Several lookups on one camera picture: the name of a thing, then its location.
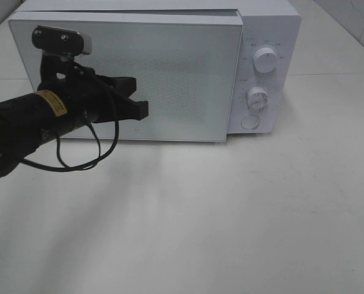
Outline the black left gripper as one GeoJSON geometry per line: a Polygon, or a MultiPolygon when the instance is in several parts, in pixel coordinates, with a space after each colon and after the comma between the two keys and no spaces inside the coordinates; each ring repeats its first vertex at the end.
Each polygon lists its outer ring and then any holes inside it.
{"type": "Polygon", "coordinates": [[[81,68],[73,58],[44,53],[40,62],[41,82],[36,94],[51,108],[45,127],[58,135],[68,134],[86,123],[108,123],[148,117],[148,101],[133,101],[134,77],[95,75],[81,68]],[[124,99],[111,97],[100,80],[124,99]]]}

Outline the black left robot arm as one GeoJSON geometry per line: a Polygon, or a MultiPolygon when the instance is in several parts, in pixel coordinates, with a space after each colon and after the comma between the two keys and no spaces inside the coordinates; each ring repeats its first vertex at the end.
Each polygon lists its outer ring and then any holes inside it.
{"type": "Polygon", "coordinates": [[[115,149],[119,121],[140,121],[149,115],[147,101],[134,101],[133,77],[107,77],[75,62],[44,54],[41,83],[35,92],[0,102],[0,177],[19,164],[49,172],[94,168],[115,149]],[[60,156],[61,137],[81,127],[114,123],[113,142],[89,162],[69,166],[60,156]]]}

